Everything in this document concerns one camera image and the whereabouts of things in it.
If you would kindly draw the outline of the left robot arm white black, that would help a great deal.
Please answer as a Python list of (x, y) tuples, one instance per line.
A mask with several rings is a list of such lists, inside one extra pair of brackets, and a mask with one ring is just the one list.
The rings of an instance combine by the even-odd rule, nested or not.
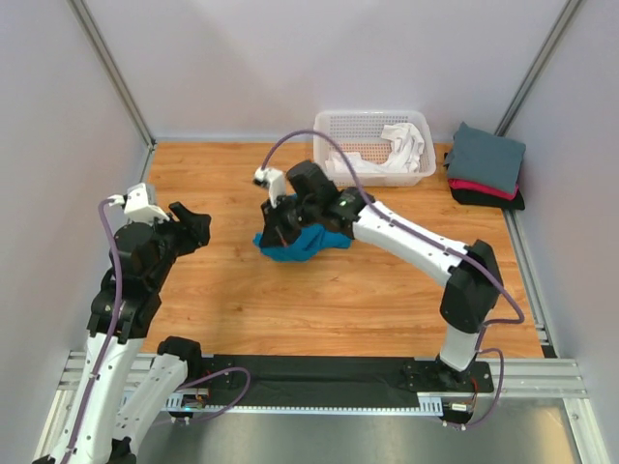
[(209, 244), (211, 216), (180, 202), (167, 211), (151, 200), (136, 206), (124, 196), (102, 201), (99, 215), (111, 267), (91, 304), (86, 358), (72, 409), (42, 463), (134, 463), (164, 402), (203, 376), (199, 343), (170, 336), (130, 399), (122, 399), (171, 268), (178, 258)]

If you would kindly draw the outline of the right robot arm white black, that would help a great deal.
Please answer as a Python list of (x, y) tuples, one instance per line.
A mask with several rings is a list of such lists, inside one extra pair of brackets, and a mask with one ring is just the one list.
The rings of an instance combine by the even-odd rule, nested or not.
[(502, 285), (489, 244), (467, 245), (431, 233), (360, 188), (338, 188), (309, 160), (287, 172), (259, 167), (253, 181), (268, 192), (261, 206), (262, 246), (290, 247), (303, 229), (318, 224), (379, 247), (433, 278), (443, 289), (439, 312), (447, 329), (428, 377), (451, 391), (468, 382), (484, 323)]

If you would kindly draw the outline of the blue t shirt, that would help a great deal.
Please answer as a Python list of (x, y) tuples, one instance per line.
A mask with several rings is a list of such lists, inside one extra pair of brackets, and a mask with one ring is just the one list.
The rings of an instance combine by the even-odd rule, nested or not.
[(328, 231), (324, 226), (315, 224), (304, 228), (300, 237), (289, 246), (266, 247), (260, 244), (262, 234), (254, 236), (252, 243), (261, 254), (278, 263), (307, 262), (325, 249), (348, 249), (352, 240), (341, 233)]

